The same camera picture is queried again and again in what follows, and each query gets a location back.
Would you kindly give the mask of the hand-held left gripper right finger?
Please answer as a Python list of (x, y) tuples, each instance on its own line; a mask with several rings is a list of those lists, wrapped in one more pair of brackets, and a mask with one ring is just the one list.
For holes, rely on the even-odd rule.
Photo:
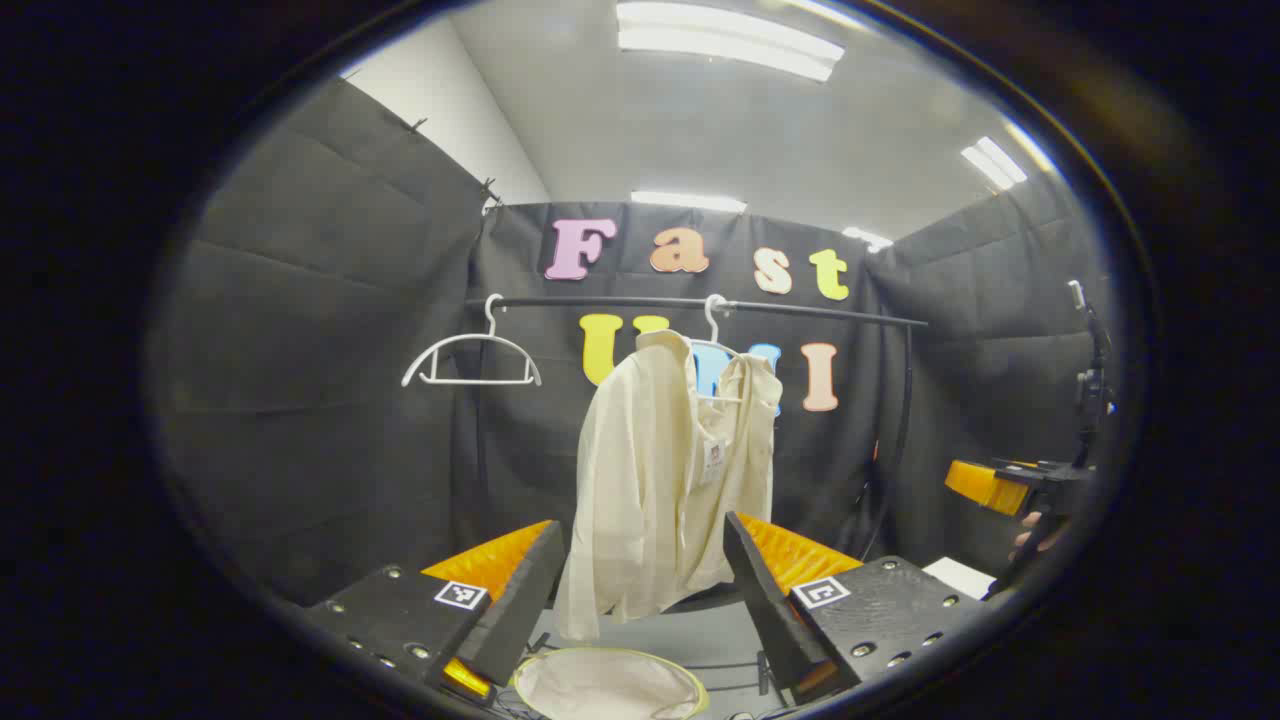
[(896, 676), (988, 611), (901, 557), (863, 562), (744, 512), (727, 512), (723, 547), (772, 676), (799, 705)]

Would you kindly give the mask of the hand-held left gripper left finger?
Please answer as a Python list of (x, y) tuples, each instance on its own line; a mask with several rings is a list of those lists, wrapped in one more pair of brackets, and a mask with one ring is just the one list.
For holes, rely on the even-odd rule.
[(521, 664), (564, 559), (561, 524), (539, 521), (422, 570), (384, 566), (301, 614), (415, 685), (488, 706)]

